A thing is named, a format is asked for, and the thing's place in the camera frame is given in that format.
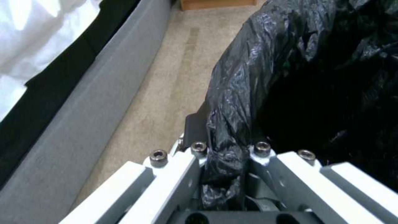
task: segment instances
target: gray fabric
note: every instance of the gray fabric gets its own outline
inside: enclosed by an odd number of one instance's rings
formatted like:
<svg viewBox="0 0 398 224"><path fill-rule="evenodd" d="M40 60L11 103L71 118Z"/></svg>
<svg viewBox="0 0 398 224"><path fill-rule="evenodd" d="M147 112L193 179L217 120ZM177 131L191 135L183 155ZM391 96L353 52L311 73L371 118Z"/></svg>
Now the gray fabric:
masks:
<svg viewBox="0 0 398 224"><path fill-rule="evenodd" d="M160 47L170 7L141 0L0 192L0 222L68 213Z"/></svg>

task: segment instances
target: beige carpet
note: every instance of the beige carpet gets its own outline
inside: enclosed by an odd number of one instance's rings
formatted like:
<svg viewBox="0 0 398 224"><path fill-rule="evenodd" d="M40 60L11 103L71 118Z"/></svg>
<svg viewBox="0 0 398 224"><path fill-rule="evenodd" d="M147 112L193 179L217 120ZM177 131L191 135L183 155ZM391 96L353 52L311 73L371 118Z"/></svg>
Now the beige carpet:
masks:
<svg viewBox="0 0 398 224"><path fill-rule="evenodd" d="M74 206L126 161L142 163L155 149L170 150L185 117L204 101L215 63L264 2L184 12L176 2L155 60Z"/></svg>

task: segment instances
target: bolt head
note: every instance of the bolt head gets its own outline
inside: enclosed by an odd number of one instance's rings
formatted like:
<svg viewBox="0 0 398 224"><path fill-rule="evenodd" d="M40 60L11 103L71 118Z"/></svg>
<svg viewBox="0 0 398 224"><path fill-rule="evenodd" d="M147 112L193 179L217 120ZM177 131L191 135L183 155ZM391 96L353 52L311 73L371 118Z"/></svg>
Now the bolt head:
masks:
<svg viewBox="0 0 398 224"><path fill-rule="evenodd" d="M265 141L259 141L254 147L254 154L259 157L267 157L271 153L271 146Z"/></svg>
<svg viewBox="0 0 398 224"><path fill-rule="evenodd" d="M303 160L307 161L310 165L313 165L316 159L315 154L306 149L298 150L297 155L300 156Z"/></svg>
<svg viewBox="0 0 398 224"><path fill-rule="evenodd" d="M153 167L164 167L167 164L167 152L164 150L155 150L149 155L149 160Z"/></svg>
<svg viewBox="0 0 398 224"><path fill-rule="evenodd" d="M207 154L207 145L204 142L197 141L192 143L191 152L198 158L205 157Z"/></svg>

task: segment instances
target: hole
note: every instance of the hole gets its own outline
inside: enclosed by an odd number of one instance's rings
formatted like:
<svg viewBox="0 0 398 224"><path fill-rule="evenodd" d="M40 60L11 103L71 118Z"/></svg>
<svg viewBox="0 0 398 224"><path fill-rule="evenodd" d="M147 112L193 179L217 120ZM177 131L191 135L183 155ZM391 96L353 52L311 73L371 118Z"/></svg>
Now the hole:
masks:
<svg viewBox="0 0 398 224"><path fill-rule="evenodd" d="M276 217L277 224L299 224L299 222L289 214L280 214Z"/></svg>
<svg viewBox="0 0 398 224"><path fill-rule="evenodd" d="M266 149L269 149L269 148L270 148L270 145L269 145L268 143L264 142L264 141L261 141L261 142L258 142L258 143L256 144L256 147L257 147L258 149L260 149L260 150L266 150Z"/></svg>
<svg viewBox="0 0 398 224"><path fill-rule="evenodd" d="M197 150L202 150L203 149L203 144L200 142L197 142L193 145L193 147Z"/></svg>
<svg viewBox="0 0 398 224"><path fill-rule="evenodd" d="M153 155L154 155L156 158L158 158L158 157L163 156L163 152L162 152L162 151L156 151L156 152L153 153Z"/></svg>
<svg viewBox="0 0 398 224"><path fill-rule="evenodd" d="M306 150L306 149L301 149L301 150L299 150L299 151L297 152L297 154L298 154L301 158L303 158L303 159L305 159L305 160L307 160L307 161L313 161L313 160L316 159L315 154L314 154L313 152L311 152L311 151Z"/></svg>
<svg viewBox="0 0 398 224"><path fill-rule="evenodd" d="M209 224L209 220L202 213L192 213L185 219L185 224Z"/></svg>

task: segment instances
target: gray metal part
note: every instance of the gray metal part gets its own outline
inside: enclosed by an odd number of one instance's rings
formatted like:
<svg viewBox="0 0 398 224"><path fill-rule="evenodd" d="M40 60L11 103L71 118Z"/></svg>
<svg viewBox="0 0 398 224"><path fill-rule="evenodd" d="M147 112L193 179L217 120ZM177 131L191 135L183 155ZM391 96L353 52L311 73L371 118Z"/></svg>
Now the gray metal part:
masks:
<svg viewBox="0 0 398 224"><path fill-rule="evenodd" d="M154 179L151 168L146 168L134 183L122 194L117 202L96 222L97 224L116 223L124 214L126 209L135 203L141 195L143 188L146 188Z"/></svg>
<svg viewBox="0 0 398 224"><path fill-rule="evenodd" d="M260 177L252 173L248 173L246 176L246 195L252 198L279 200L269 186Z"/></svg>
<svg viewBox="0 0 398 224"><path fill-rule="evenodd" d="M186 224L189 215L200 213L204 215L208 224L319 224L322 223L312 212L243 212L243 211L188 211L175 212L168 224ZM284 222L283 215L294 217L297 222Z"/></svg>
<svg viewBox="0 0 398 224"><path fill-rule="evenodd" d="M120 224L157 223L170 218L177 208L188 208L197 189L201 168L195 156L177 152L143 192Z"/></svg>
<svg viewBox="0 0 398 224"><path fill-rule="evenodd" d="M158 51L170 0L141 0L0 192L2 223L56 223L70 210Z"/></svg>
<svg viewBox="0 0 398 224"><path fill-rule="evenodd" d="M346 192L349 196L351 196L354 200L356 200L367 210L377 216L381 221L385 223L398 223L398 219L394 214L392 214L388 209L381 206L377 201L373 200L371 197L363 193L357 187L352 185L349 180L346 180L334 170L332 170L332 166L323 167L321 168L320 172L335 185L337 185L340 189Z"/></svg>
<svg viewBox="0 0 398 224"><path fill-rule="evenodd" d="M377 220L372 214L352 200L342 190L338 189L335 185L333 185L333 183L326 180L323 175L317 173L313 167L311 167L297 155L293 157L293 160L290 161L281 161L279 156L280 155L272 157L267 166L262 166L257 162L251 161L253 170L252 172L261 177L264 182L269 185L271 190L275 192L276 196L289 211L310 208L325 223L348 223L358 216L361 216L361 219L369 218L371 222L380 223L380 221ZM306 170L309 172L305 174L307 178L322 181L322 186L326 184L325 186L328 187L328 189L333 189L333 192L326 193L323 191L323 194L336 194L335 198L341 199L342 204L339 205L340 208L336 207L337 205L335 204L328 204L328 202L325 201L325 198L318 194L321 193L320 191L322 191L322 189L318 188L319 192L315 192L309 187L308 183L296 176L296 174L294 174L292 170L287 167L287 164L284 164L288 162L299 163L299 166L298 164L295 165L295 169L297 169L296 171L299 171L301 174L303 174L304 171L301 170ZM355 213L350 214L349 212L345 211L343 212L344 214L342 214L342 208L346 207L348 204L352 206L351 209L355 211Z"/></svg>

